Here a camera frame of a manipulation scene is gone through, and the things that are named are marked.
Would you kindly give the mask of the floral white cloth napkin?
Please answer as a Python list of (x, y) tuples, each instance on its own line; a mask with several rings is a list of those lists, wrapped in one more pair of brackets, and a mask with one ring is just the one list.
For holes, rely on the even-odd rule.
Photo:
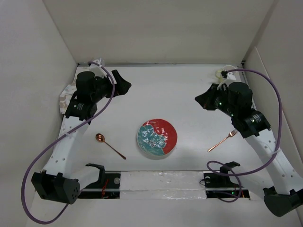
[(68, 105), (70, 103), (71, 97), (75, 91), (76, 91), (76, 84), (75, 82), (72, 82), (59, 95), (59, 108), (61, 114), (65, 114)]

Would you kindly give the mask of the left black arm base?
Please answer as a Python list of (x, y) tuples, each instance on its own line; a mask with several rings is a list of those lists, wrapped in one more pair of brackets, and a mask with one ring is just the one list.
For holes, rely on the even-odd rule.
[(119, 199), (120, 198), (120, 172), (106, 172), (103, 183), (92, 183), (84, 188), (79, 199)]

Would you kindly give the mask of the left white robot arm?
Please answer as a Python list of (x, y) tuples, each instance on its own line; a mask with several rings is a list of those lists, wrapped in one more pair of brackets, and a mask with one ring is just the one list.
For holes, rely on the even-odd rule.
[(73, 93), (64, 114), (60, 136), (53, 153), (42, 172), (34, 173), (31, 182), (41, 199), (73, 204), (81, 190), (92, 184), (101, 187), (105, 183), (105, 168), (88, 163), (77, 172), (72, 171), (73, 160), (80, 149), (80, 141), (88, 124), (81, 123), (98, 114), (97, 103), (102, 98), (111, 100), (125, 95), (131, 83), (121, 77), (117, 70), (112, 71), (116, 80), (112, 84), (108, 77), (98, 77), (92, 71), (77, 75), (76, 91)]

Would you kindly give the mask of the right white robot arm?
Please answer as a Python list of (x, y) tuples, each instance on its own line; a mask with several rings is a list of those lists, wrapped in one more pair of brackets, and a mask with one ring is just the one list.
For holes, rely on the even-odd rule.
[(303, 179), (280, 149), (265, 116), (252, 108), (252, 95), (247, 84), (233, 82), (228, 86), (212, 84), (195, 100), (205, 110), (218, 109), (231, 117), (232, 125), (256, 152), (271, 178), (266, 181), (257, 175), (233, 172), (231, 169), (239, 164), (230, 162), (220, 169), (220, 183), (243, 186), (262, 198), (272, 214), (282, 217), (302, 206)]

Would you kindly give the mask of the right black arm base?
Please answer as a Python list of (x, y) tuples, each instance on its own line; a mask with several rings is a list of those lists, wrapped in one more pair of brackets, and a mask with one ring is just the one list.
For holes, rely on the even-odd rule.
[(216, 198), (226, 203), (235, 202), (239, 198), (250, 198), (249, 191), (239, 187), (239, 182), (233, 183), (229, 176), (222, 174), (234, 174), (233, 168), (239, 167), (237, 162), (221, 163), (218, 161), (208, 161), (206, 166), (210, 169), (210, 164), (220, 164), (221, 167), (216, 171), (206, 171), (199, 184), (206, 189), (206, 197)]

